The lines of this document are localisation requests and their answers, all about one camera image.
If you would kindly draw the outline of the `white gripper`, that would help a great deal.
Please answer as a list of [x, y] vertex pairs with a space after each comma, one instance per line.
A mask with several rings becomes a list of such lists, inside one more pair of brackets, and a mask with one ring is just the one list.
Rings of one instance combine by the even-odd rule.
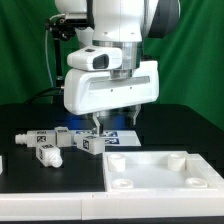
[[135, 126], [141, 106], [159, 96], [158, 63], [142, 61], [130, 78], [112, 79], [109, 71], [86, 72], [71, 69], [65, 78], [64, 106], [76, 115], [89, 114], [92, 133], [103, 134], [99, 113], [128, 107], [126, 124]]

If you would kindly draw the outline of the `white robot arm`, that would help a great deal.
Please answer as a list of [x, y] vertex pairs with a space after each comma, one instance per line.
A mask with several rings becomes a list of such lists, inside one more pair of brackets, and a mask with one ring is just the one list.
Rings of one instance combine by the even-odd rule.
[[159, 96], [158, 63], [143, 54], [145, 38], [163, 38], [180, 18], [179, 0], [55, 0], [82, 48], [68, 55], [64, 106], [92, 116], [103, 132], [103, 113], [128, 107], [131, 124], [141, 105]]

